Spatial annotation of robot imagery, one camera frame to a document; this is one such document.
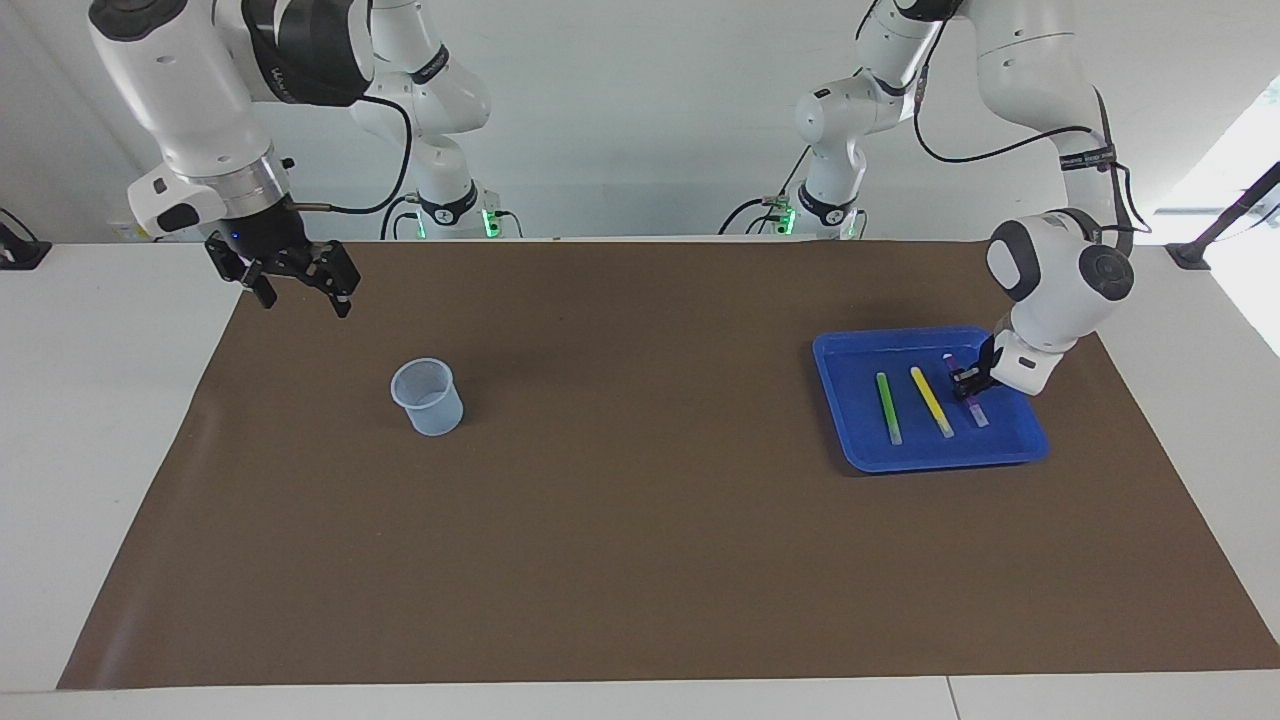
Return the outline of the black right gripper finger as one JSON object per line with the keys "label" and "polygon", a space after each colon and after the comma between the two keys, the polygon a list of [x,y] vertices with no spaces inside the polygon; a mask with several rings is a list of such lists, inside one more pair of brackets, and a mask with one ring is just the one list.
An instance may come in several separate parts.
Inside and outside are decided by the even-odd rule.
{"label": "black right gripper finger", "polygon": [[340,241],[311,243],[300,282],[324,293],[335,315],[346,319],[352,309],[351,296],[361,282],[355,261]]}
{"label": "black right gripper finger", "polygon": [[275,305],[278,296],[270,279],[264,274],[261,263],[246,263],[220,234],[210,234],[205,240],[204,247],[224,282],[241,284],[264,309],[271,309]]}

